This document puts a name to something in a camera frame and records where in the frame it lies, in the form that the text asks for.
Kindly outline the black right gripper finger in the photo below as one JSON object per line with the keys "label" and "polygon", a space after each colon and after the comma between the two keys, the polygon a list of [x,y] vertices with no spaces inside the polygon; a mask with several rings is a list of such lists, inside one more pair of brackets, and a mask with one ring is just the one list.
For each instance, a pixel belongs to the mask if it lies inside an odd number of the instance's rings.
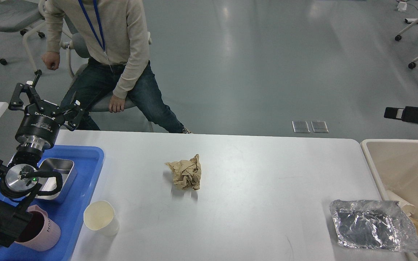
{"label": "black right gripper finger", "polygon": [[386,107],[385,112],[384,112],[384,117],[386,119],[404,120],[405,109],[404,108]]}

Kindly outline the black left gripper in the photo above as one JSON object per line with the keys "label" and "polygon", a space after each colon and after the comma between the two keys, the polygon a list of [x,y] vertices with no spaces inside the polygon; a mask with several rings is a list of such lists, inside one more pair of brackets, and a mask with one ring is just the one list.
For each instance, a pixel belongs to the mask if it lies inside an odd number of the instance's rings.
{"label": "black left gripper", "polygon": [[[56,115],[53,114],[55,106],[45,110],[44,102],[35,89],[41,75],[42,71],[36,70],[33,81],[16,85],[8,109],[24,111],[24,117],[15,135],[19,144],[44,151],[54,146],[61,126],[65,126],[70,131],[77,129],[85,111],[78,100],[61,106]],[[26,94],[30,105],[24,105],[20,98],[21,94]]]}

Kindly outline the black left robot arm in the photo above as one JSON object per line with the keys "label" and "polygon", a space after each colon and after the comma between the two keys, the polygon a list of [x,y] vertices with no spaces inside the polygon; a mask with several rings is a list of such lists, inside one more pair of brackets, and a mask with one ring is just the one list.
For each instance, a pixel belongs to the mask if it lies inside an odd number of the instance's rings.
{"label": "black left robot arm", "polygon": [[15,139],[19,143],[8,165],[0,160],[0,246],[9,247],[28,226],[32,214],[30,203],[36,196],[51,196],[61,191],[63,180],[56,171],[38,168],[45,150],[54,147],[61,126],[74,131],[83,117],[78,100],[59,106],[40,98],[35,87],[41,76],[37,71],[33,81],[18,83],[8,105],[12,111],[22,111],[24,117]]}

